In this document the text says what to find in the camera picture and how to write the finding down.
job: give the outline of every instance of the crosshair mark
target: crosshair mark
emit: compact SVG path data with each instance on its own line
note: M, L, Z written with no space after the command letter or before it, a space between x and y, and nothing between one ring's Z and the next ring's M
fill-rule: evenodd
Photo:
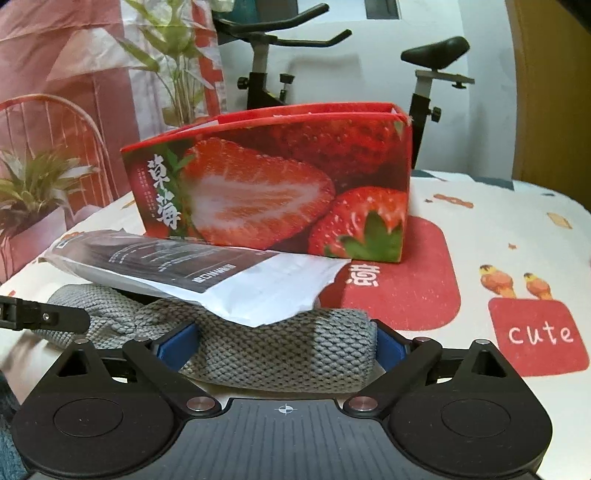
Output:
M297 410L297 408L294 408L286 403L285 405L282 405L281 407L276 408L275 410L279 410L281 413L283 413L283 415L287 415L288 413Z

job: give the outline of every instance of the white wall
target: white wall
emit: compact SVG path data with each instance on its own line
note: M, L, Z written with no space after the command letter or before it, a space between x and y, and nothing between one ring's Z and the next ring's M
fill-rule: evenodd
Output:
M459 0L471 49L468 173L510 179L515 154L517 83L505 0Z
M329 4L330 11L312 22L348 22L366 18L363 0L297 0L298 11L301 13L319 3Z
M299 1L300 11L316 3L314 0ZM502 1L466 0L478 5ZM332 12L291 31L280 32L279 35L284 38L327 39L350 28L353 36L338 46L326 49L271 46L268 88L278 93L281 88L279 74L289 72L296 75L289 103L380 100L397 103L408 110L414 91L415 68L400 60L400 52L464 34L458 0L399 0L401 20L353 20L365 18L363 0L332 0L327 3L333 4ZM346 18L347 21L335 22L336 18ZM236 88L236 80L239 76L247 76L251 69L250 46L244 42L232 42L222 46L221 53L228 87L228 108L230 111L242 110L246 107L246 92ZM484 74L487 74L485 62L471 63L474 66L469 72L468 62L472 61L472 56L473 51L452 64L447 71L471 73L471 76L477 77L477 82L483 82L484 85L494 83L487 81L477 71L483 68ZM491 138L486 143L489 146L481 148L484 153L475 147L478 146L476 142L470 141L471 88L457 90L449 83L434 83L431 104L442 108L443 116L439 124L427 124L417 164L419 168L465 172L469 168L473 170L470 162L479 166L474 171L481 173L485 171L482 166L488 165L494 149L500 148L495 147L495 142L514 143L514 131L511 138L504 138L496 131L488 134L487 126L483 127L484 133L482 129L476 130L476 133ZM481 99L488 98L489 103L497 101L498 89L490 97L485 95L486 87L481 91ZM499 109L493 118L488 118L485 125L501 124L498 114ZM474 155L484 155L484 160L475 159Z

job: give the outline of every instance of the sliced strawberry image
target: sliced strawberry image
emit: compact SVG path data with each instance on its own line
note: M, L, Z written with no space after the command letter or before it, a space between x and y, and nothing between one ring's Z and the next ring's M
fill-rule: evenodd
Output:
M266 249L323 215L335 187L317 168L219 138L199 141L183 180L207 242Z

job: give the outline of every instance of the bike handlebar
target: bike handlebar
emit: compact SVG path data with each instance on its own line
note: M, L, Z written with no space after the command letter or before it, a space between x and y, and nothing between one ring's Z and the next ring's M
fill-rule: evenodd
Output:
M326 48L332 47L337 43L341 43L344 39L349 38L353 32L351 30L343 30L338 35L334 36L330 40L285 40L283 38L278 38L273 41L273 45L278 45L281 47L317 47L317 48Z
M286 20L239 24L230 20L225 20L223 18L216 18L214 22L221 31L229 35L251 32L268 32L272 30L286 30L288 28L298 27L299 25L318 17L319 15L325 14L328 10L329 6L327 4L318 4L296 15L295 17L287 18Z

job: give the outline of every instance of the red cardboard box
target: red cardboard box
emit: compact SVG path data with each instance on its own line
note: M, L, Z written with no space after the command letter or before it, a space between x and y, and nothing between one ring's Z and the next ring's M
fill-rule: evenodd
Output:
M398 262L412 133L391 103L221 115L122 149L148 235Z

